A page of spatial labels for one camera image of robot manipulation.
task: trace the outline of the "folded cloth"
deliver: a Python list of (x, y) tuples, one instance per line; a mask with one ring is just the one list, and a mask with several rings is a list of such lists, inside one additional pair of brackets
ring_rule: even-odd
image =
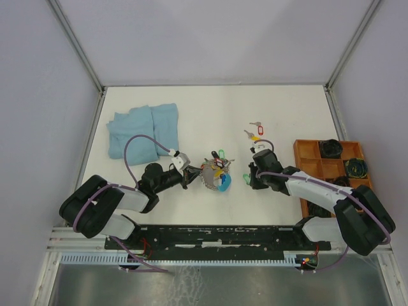
[[(132, 136), (145, 134), (154, 138), (153, 117), (148, 106), (132, 108), (128, 114), (115, 113), (114, 120), (106, 126), (110, 133), (108, 155), (112, 159), (123, 158), (125, 145)], [(143, 137), (132, 140), (126, 153), (130, 166), (159, 159), (155, 143)]]
[[(179, 113), (176, 104), (155, 107), (132, 108), (129, 113), (115, 113), (113, 121), (106, 126), (109, 130), (108, 155), (112, 159), (123, 158), (128, 140), (137, 134), (156, 139), (168, 149), (179, 149), (177, 121)], [(159, 155), (168, 153), (146, 138), (135, 138), (127, 147), (127, 161), (130, 166), (151, 163)]]
[[(177, 121), (179, 119), (179, 111), (176, 104), (163, 104), (153, 106), (152, 110), (154, 139), (164, 145), (167, 149), (179, 149), (179, 136), (177, 134)], [(156, 145), (156, 150), (159, 155), (167, 156), (168, 153), (161, 147)]]

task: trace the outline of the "white table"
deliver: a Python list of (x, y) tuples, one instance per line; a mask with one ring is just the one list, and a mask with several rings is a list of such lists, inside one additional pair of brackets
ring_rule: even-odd
[[(115, 112), (164, 103), (178, 107), (178, 140), (193, 166), (200, 166), (211, 151), (223, 149), (231, 165), (232, 185), (225, 193), (211, 191), (197, 178), (188, 190), (175, 186), (159, 194), (160, 202), (148, 214), (126, 212), (142, 224), (288, 225), (302, 218), (298, 198), (271, 189), (254, 191), (242, 178), (252, 161), (251, 141), (243, 132), (261, 121), (264, 138), (275, 144), (283, 167), (295, 165), (296, 139), (337, 138), (322, 86), (177, 86), (109, 87), (92, 143), (84, 182), (93, 174), (109, 182), (133, 186), (123, 159), (108, 157), (106, 123)], [(167, 169), (170, 157), (158, 163)], [(133, 166), (140, 178), (146, 165)]]

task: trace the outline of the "white wall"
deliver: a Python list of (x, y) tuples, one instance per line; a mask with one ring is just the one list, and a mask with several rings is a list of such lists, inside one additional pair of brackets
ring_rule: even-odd
[(28, 305), (97, 92), (44, 0), (1, 1), (0, 304)]
[(104, 85), (325, 83), (371, 0), (60, 0)]
[(392, 247), (408, 284), (408, 1), (384, 1), (335, 95), (350, 139), (363, 144), (397, 229)]

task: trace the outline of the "wooden organizer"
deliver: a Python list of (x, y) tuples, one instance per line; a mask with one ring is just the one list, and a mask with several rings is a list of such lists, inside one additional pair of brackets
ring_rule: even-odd
[[(319, 141), (320, 140), (297, 140), (293, 144), (296, 167), (317, 179), (328, 180), (346, 175), (344, 161), (351, 158), (364, 159), (363, 151), (359, 142), (340, 142), (343, 146), (343, 152), (340, 159), (322, 158), (320, 156)], [(366, 179), (350, 178), (349, 180), (352, 188), (366, 185), (372, 189), (369, 174)], [(300, 199), (300, 205), (302, 208), (302, 216), (308, 217), (309, 207), (307, 201)]]

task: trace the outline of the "gray floor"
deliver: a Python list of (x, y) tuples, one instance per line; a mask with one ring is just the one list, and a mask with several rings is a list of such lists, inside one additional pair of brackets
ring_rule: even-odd
[[(320, 256), (321, 266), (336, 259)], [(376, 256), (348, 256), (336, 269), (169, 266), (126, 273), (114, 266), (61, 265), (50, 305), (391, 305)]]

